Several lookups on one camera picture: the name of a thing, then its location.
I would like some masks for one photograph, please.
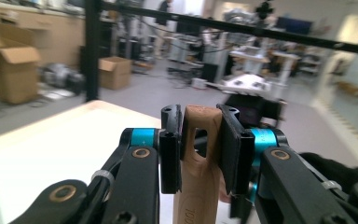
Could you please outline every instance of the metal frame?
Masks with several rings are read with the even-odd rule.
[[[358,45],[346,42],[339,42],[335,40],[326,40],[316,37],[309,37],[304,35],[294,35],[278,31],[262,29],[254,26],[238,25],[223,21],[211,21],[202,18],[185,16],[174,13],[161,12],[138,7],[128,7],[120,3],[112,4],[101,0],[86,1],[86,61],[89,64],[86,66],[86,101],[97,100],[99,97],[98,87],[98,43],[100,35],[100,12],[101,10],[114,10],[122,14],[134,14],[153,18],[162,18],[169,21],[180,21],[184,23],[192,23],[195,25],[202,25],[212,27],[219,30],[224,30],[234,33],[244,33],[249,35],[259,35],[280,39],[284,41],[296,42],[325,49],[342,50],[347,52],[358,53]]]

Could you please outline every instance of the table surface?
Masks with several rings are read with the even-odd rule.
[[[160,120],[94,101],[0,136],[0,207],[5,223],[22,214],[51,184],[90,183],[125,128],[159,128]],[[161,195],[160,223],[172,223],[172,195]],[[219,202],[216,223],[239,223]]]

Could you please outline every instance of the wooden handle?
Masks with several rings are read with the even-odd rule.
[[[217,108],[186,107],[181,161],[182,192],[173,200],[173,224],[212,224],[219,198],[219,131],[222,112]],[[207,152],[203,158],[194,150],[196,128],[206,130]]]

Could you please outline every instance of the cable tie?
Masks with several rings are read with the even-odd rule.
[[[339,189],[342,190],[342,187],[334,180],[327,180],[322,182],[322,186],[325,189]]]
[[[115,182],[115,177],[112,174],[110,174],[109,171],[98,170],[92,175],[91,180],[94,179],[96,176],[105,177],[106,179],[109,180],[110,188],[113,187],[113,183]]]

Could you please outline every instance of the cardboard box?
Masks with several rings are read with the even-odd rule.
[[[101,58],[99,68],[102,87],[117,90],[130,85],[131,60],[118,57]]]
[[[37,96],[40,56],[32,44],[31,31],[0,24],[0,101],[21,104]]]
[[[109,16],[110,19],[112,19],[114,21],[117,21],[117,19],[120,16],[120,14],[117,11],[110,10],[108,12],[108,16]]]

